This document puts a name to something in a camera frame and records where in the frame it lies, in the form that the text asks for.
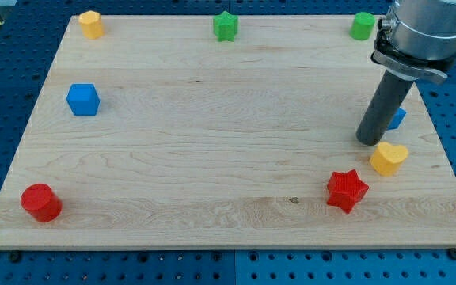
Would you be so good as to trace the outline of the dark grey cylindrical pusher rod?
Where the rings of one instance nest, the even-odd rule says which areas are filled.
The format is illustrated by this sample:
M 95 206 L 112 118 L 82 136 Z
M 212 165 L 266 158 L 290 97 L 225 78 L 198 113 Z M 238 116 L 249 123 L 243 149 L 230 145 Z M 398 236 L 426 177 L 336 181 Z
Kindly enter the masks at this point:
M 379 143 L 411 89 L 413 81 L 386 71 L 355 133 L 358 141 L 373 146 Z

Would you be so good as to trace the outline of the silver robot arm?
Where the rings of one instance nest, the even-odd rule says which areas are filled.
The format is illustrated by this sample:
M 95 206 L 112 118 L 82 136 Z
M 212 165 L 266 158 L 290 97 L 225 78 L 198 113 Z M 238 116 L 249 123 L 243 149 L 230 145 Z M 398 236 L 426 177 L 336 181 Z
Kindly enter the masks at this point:
M 371 60 L 386 71 L 355 133 L 368 146 L 382 139 L 414 81 L 446 81 L 456 60 L 456 1 L 393 1 L 378 20 Z

